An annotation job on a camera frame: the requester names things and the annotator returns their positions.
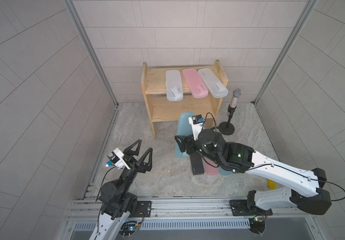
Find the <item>pink pencil case top shelf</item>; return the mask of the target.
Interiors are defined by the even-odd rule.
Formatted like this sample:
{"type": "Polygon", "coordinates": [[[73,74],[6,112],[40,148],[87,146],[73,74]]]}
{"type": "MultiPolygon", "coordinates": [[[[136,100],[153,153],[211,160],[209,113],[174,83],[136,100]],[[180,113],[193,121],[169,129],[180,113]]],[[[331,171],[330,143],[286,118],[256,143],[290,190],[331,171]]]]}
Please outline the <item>pink pencil case top shelf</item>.
{"type": "Polygon", "coordinates": [[[183,75],[194,98],[200,99],[208,96],[208,88],[196,69],[184,69],[183,75]]]}

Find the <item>light teal pencil case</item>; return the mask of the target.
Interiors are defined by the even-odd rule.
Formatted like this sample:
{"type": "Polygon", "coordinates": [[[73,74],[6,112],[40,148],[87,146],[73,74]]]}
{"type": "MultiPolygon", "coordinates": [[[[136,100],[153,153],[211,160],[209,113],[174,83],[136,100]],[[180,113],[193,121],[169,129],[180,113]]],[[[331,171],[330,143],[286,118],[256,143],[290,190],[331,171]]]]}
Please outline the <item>light teal pencil case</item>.
{"type": "MultiPolygon", "coordinates": [[[[189,123],[189,118],[195,116],[192,112],[181,113],[178,121],[178,136],[189,136],[193,134],[192,126],[189,123]]],[[[175,146],[175,157],[176,158],[186,158],[188,154],[186,152],[182,153],[179,149],[178,144],[175,146]]]]}

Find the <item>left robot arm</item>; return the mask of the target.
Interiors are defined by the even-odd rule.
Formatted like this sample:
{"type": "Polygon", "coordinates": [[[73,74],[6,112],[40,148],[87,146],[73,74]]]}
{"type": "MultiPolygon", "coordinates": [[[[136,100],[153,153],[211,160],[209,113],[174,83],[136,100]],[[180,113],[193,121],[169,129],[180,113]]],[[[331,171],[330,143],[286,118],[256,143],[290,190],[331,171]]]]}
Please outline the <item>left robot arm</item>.
{"type": "Polygon", "coordinates": [[[115,240],[118,235],[131,237],[139,230],[143,221],[129,221],[128,217],[143,212],[137,207],[137,196],[129,189],[138,173],[146,173],[152,169],[152,148],[148,148],[137,160],[142,140],[121,151],[116,148],[106,156],[106,166],[122,169],[118,179],[101,185],[97,199],[102,202],[98,212],[96,227],[90,236],[91,240],[115,240]]]}

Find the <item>frosted white pencil case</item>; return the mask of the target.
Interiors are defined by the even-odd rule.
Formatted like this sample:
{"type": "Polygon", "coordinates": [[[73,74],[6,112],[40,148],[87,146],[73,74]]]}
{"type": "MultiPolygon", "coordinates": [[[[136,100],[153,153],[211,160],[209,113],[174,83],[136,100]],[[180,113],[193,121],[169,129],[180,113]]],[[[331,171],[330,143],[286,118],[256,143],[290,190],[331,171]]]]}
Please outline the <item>frosted white pencil case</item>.
{"type": "Polygon", "coordinates": [[[221,80],[214,74],[214,72],[211,69],[199,69],[198,73],[214,98],[220,99],[228,95],[229,91],[227,87],[225,87],[225,85],[221,82],[221,80]]]}

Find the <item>blue-grey pencil case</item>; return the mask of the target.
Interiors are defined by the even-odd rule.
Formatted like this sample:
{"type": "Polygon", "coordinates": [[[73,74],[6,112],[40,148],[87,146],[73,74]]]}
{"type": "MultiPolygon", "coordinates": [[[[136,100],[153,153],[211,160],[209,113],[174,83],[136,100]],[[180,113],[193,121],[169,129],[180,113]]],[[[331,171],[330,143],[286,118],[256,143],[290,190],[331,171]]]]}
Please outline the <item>blue-grey pencil case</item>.
{"type": "Polygon", "coordinates": [[[222,176],[229,176],[229,175],[232,174],[232,172],[226,171],[226,170],[222,169],[221,167],[219,167],[219,173],[220,173],[220,175],[222,175],[222,176]]]}

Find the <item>black pencil case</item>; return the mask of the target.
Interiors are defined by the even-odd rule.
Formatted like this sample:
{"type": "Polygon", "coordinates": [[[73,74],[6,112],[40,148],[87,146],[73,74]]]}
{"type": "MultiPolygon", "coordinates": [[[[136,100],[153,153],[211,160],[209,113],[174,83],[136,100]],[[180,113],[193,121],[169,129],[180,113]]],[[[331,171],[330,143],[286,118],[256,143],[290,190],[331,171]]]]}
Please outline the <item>black pencil case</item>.
{"type": "Polygon", "coordinates": [[[203,175],[205,173],[202,157],[199,153],[190,154],[192,173],[194,176],[203,175]]]}

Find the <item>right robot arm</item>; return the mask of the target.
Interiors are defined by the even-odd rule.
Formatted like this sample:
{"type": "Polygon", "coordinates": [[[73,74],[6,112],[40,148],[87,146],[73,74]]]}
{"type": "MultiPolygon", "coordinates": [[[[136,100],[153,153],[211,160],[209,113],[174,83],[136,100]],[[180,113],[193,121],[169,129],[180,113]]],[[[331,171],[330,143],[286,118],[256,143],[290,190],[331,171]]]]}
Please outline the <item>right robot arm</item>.
{"type": "Polygon", "coordinates": [[[205,129],[197,135],[175,136],[181,152],[200,154],[219,168],[234,174],[251,174],[282,185],[269,191],[249,191],[240,204],[250,215],[270,215],[271,209],[298,208],[311,215],[324,215],[333,200],[323,187],[323,169],[303,170],[275,161],[246,145],[226,142],[221,133],[205,129]]]}

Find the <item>pink pencil case shelf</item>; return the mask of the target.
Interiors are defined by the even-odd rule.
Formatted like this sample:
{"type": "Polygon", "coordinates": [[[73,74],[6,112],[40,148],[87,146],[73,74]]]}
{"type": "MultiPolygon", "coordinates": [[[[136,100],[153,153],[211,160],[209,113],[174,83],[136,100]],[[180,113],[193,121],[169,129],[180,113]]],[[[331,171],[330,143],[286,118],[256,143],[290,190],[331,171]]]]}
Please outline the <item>pink pencil case shelf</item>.
{"type": "Polygon", "coordinates": [[[196,69],[184,69],[183,75],[194,98],[200,99],[208,96],[208,88],[196,69]]]}
{"type": "Polygon", "coordinates": [[[208,176],[217,176],[219,174],[219,169],[217,165],[207,158],[203,158],[205,172],[208,176]]]}

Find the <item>white translucent pencil case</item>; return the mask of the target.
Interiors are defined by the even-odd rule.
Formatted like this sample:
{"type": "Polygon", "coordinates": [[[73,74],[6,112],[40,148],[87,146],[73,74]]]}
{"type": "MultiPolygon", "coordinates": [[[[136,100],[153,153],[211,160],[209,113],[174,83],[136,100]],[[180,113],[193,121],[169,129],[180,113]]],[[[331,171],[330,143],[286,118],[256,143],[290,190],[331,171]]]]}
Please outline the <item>white translucent pencil case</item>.
{"type": "Polygon", "coordinates": [[[184,97],[181,73],[178,70],[165,72],[166,97],[168,101],[178,102],[184,97]]]}

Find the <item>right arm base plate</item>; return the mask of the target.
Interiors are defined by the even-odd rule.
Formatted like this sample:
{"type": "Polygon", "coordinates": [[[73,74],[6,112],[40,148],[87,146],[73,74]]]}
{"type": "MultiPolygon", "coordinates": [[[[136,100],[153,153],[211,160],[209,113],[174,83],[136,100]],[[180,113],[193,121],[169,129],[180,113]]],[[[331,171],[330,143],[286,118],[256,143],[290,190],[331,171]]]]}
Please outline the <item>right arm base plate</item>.
{"type": "Polygon", "coordinates": [[[234,217],[239,216],[272,216],[272,210],[262,210],[255,205],[248,206],[248,200],[230,200],[229,205],[232,209],[232,214],[234,217]]]}

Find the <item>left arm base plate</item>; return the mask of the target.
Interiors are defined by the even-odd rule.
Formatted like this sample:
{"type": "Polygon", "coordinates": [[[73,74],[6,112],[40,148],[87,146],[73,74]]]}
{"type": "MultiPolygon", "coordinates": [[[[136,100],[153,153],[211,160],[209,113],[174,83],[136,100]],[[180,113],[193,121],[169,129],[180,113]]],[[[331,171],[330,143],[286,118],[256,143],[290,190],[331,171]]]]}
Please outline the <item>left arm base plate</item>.
{"type": "Polygon", "coordinates": [[[149,218],[151,215],[152,201],[138,201],[130,218],[149,218]]]}

